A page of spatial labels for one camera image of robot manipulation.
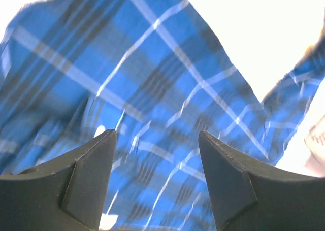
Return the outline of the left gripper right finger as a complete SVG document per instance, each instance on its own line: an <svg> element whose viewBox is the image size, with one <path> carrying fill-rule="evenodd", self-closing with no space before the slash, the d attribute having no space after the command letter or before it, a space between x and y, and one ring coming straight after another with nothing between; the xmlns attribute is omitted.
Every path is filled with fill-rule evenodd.
<svg viewBox="0 0 325 231"><path fill-rule="evenodd" d="M324 230L324 179L281 170L207 131L199 149L217 230Z"/></svg>

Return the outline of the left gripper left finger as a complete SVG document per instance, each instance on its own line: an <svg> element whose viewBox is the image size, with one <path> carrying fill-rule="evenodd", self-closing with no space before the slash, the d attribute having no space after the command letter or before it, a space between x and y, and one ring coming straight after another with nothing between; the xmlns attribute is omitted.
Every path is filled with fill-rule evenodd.
<svg viewBox="0 0 325 231"><path fill-rule="evenodd" d="M1 175L1 230L98 230L116 131L17 175Z"/></svg>

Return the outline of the blue plaid long sleeve shirt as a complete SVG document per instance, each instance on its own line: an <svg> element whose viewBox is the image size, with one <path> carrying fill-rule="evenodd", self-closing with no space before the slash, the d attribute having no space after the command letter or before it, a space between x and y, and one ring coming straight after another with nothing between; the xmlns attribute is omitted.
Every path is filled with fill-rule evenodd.
<svg viewBox="0 0 325 231"><path fill-rule="evenodd" d="M304 20L251 77L216 32L247 23L237 2L46 0L23 7L1 41L1 175L17 175L106 130L117 143L101 220L114 230L217 230L199 149L207 131L276 167L324 80L324 33L293 54Z"/></svg>

